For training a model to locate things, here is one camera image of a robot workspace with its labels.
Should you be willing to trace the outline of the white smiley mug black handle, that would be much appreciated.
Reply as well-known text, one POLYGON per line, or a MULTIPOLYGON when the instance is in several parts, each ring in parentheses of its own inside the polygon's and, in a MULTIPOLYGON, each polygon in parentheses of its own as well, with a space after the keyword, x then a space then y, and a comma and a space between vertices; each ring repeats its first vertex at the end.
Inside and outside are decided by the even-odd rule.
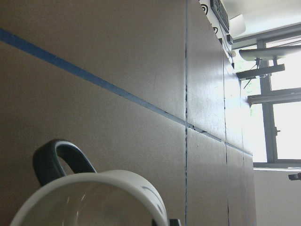
POLYGON ((51 140, 32 159, 40 189, 13 226, 167 226, 162 198, 144 177, 127 170, 96 172, 73 143, 51 140))

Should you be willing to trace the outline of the brown paper table cover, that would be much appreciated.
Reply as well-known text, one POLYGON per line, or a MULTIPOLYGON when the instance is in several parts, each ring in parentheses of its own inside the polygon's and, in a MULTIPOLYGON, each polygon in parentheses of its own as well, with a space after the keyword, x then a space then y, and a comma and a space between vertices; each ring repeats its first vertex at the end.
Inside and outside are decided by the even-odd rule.
POLYGON ((98 172, 145 177, 185 226, 254 226, 247 111, 196 0, 3 0, 0 223, 61 138, 98 172))

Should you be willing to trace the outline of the black keyboard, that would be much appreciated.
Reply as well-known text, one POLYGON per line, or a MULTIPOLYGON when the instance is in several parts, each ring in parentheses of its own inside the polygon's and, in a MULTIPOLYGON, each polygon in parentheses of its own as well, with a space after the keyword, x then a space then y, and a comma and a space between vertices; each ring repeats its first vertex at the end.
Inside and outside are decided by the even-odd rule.
POLYGON ((210 7, 226 33, 230 31, 229 17, 220 0, 210 0, 210 7))

